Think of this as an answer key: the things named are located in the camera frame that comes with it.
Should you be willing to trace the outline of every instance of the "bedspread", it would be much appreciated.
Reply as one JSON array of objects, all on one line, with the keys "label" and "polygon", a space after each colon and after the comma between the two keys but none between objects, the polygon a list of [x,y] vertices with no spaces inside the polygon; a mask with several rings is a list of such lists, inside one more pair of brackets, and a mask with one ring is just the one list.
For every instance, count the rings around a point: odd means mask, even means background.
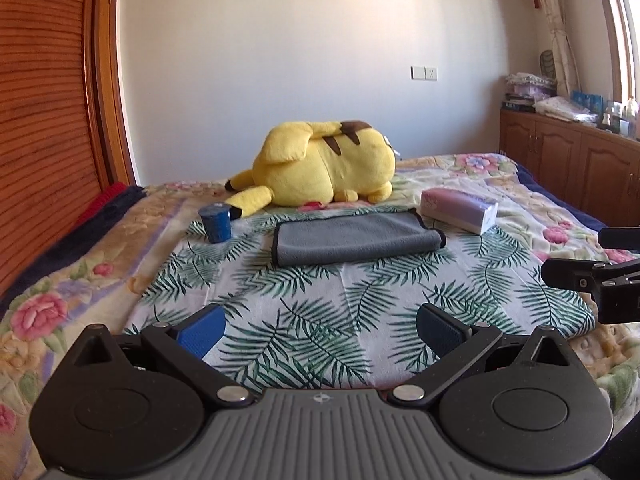
[{"label": "bedspread", "polygon": [[[594,231],[520,184],[503,156],[399,162],[393,185],[391,199],[376,208],[270,208],[235,222],[234,238],[222,246],[207,244],[195,220],[200,206],[226,196],[219,183],[148,188],[149,196],[84,258],[26,290],[0,322],[0,479],[42,472],[28,414],[86,324],[135,333],[157,319],[177,322],[210,301],[224,306],[228,329],[206,361],[255,390],[401,381],[434,360],[415,333],[417,305],[427,300],[466,322],[485,319],[511,333],[551,323],[574,336],[572,347],[610,399],[619,430],[638,410],[638,326],[594,323],[590,298],[544,287],[539,266],[549,256],[620,262],[632,255],[604,251]],[[438,224],[447,247],[416,257],[270,265],[266,251],[277,221],[403,210],[417,206],[429,186],[495,196],[497,228],[479,238]]]}]

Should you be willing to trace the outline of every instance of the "beige curtain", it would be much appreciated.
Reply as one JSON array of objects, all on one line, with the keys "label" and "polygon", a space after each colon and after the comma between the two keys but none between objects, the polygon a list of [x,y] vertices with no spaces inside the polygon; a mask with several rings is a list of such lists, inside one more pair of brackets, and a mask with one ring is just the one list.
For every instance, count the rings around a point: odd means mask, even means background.
[{"label": "beige curtain", "polygon": [[558,95],[570,97],[578,89],[578,75],[574,56],[564,27],[562,0],[540,0],[552,40],[552,50],[558,78]]}]

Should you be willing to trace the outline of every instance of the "plush toy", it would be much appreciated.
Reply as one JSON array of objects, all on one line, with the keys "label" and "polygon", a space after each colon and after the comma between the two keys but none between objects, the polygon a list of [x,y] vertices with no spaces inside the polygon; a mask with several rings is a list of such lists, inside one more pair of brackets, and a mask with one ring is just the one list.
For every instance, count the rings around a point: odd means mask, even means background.
[{"label": "plush toy", "polygon": [[239,191],[226,202],[233,219],[270,203],[353,202],[358,196],[377,203],[391,195],[395,170],[388,140],[367,123],[283,123],[267,135],[253,169],[226,183]]}]

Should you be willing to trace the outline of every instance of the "metal screw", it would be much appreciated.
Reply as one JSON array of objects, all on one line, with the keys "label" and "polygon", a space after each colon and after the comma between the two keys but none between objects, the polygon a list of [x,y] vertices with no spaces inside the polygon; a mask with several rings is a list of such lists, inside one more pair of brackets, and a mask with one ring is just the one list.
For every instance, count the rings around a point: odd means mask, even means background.
[{"label": "metal screw", "polygon": [[424,397],[424,390],[415,384],[400,384],[393,390],[394,397],[404,402],[415,402]]},{"label": "metal screw", "polygon": [[225,402],[242,402],[249,398],[249,390],[244,386],[222,386],[218,390],[218,398]]}]

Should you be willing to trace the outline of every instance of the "red fabric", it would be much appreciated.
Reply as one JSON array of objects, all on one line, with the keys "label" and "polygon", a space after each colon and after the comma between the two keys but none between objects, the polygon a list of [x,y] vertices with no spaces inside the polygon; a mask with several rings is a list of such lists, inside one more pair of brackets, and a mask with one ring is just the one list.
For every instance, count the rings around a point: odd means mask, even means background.
[{"label": "red fabric", "polygon": [[127,186],[121,182],[116,182],[115,184],[111,184],[107,189],[105,189],[100,195],[98,195],[93,202],[89,204],[89,207],[82,213],[74,227],[78,227],[85,223],[89,218],[95,215],[100,209],[102,209],[105,205],[107,205],[111,200],[116,198],[120,193],[127,189]]}]

